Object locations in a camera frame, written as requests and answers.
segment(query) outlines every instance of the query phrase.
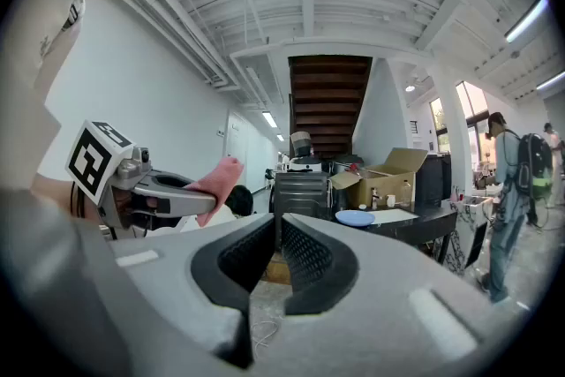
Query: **staircase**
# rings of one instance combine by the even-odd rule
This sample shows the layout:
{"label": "staircase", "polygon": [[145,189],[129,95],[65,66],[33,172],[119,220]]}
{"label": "staircase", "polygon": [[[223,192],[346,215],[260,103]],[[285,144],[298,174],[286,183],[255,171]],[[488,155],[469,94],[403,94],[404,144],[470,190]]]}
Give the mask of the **staircase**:
{"label": "staircase", "polygon": [[290,133],[309,132],[317,157],[351,153],[371,62],[353,56],[290,59]]}

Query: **blue plate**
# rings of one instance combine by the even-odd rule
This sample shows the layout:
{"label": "blue plate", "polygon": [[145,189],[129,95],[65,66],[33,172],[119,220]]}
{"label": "blue plate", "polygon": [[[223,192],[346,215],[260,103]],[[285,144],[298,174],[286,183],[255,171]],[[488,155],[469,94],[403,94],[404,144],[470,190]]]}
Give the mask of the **blue plate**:
{"label": "blue plate", "polygon": [[335,213],[335,218],[344,225],[356,228],[369,226],[374,222],[374,215],[363,211],[339,211]]}

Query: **black table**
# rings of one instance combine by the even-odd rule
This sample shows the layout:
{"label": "black table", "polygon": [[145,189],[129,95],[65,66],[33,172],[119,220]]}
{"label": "black table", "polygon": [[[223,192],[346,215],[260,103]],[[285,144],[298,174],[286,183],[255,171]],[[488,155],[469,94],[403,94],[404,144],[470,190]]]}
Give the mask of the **black table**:
{"label": "black table", "polygon": [[[392,207],[379,207],[378,211],[388,209],[392,209]],[[411,207],[394,207],[394,209],[402,209],[418,217],[400,222],[388,222],[381,225],[374,224],[364,228],[354,228],[354,230],[386,236],[409,245],[420,245],[443,238],[438,256],[438,262],[443,264],[448,252],[451,233],[456,229],[457,212],[445,207],[414,206],[413,203]]]}

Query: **window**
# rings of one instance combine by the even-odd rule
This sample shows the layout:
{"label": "window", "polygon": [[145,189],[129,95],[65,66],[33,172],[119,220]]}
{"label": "window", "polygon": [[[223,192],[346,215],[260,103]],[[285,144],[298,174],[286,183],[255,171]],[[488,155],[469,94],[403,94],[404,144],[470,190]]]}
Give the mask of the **window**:
{"label": "window", "polygon": [[469,96],[467,96],[467,92],[465,91],[465,86],[463,84],[459,84],[457,86],[457,94],[459,94],[459,101],[461,101],[465,118],[471,118],[473,116],[473,110],[471,108],[471,103],[469,102]]}
{"label": "window", "polygon": [[449,137],[446,133],[438,135],[438,151],[440,153],[450,153],[451,148],[449,147]]}
{"label": "window", "polygon": [[471,100],[473,115],[476,116],[479,113],[483,113],[484,111],[487,111],[488,106],[486,105],[486,99],[483,90],[467,82],[464,82],[463,85],[465,86],[465,89],[467,90],[467,95]]}
{"label": "window", "polygon": [[468,82],[462,82],[457,86],[457,94],[459,94],[465,118],[475,117],[488,109],[483,90]]}
{"label": "window", "polygon": [[[487,140],[485,137],[485,132],[488,129],[486,123],[488,107],[483,90],[468,82],[460,83],[456,90],[467,120],[473,170],[484,167],[485,163],[496,163],[494,141],[493,139]],[[449,153],[451,148],[449,146],[448,127],[445,123],[445,114],[440,98],[430,102],[430,107],[435,132],[438,136],[438,150],[440,153]]]}
{"label": "window", "polygon": [[433,123],[435,124],[435,130],[440,131],[441,129],[446,129],[445,116],[443,115],[443,107],[441,106],[440,98],[431,102],[432,106],[432,117]]}
{"label": "window", "polygon": [[488,164],[496,163],[496,153],[494,152],[496,146],[496,139],[486,139],[485,133],[488,132],[488,123],[484,119],[477,123],[478,146],[480,149],[480,161]]}

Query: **backpack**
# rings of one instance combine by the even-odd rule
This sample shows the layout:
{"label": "backpack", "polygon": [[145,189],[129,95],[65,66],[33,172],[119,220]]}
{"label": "backpack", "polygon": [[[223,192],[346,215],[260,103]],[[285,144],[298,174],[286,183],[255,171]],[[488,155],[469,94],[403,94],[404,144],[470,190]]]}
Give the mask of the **backpack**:
{"label": "backpack", "polygon": [[551,148],[537,133],[528,133],[521,139],[515,132],[507,129],[520,140],[518,163],[514,184],[518,193],[538,200],[551,192],[552,156]]}

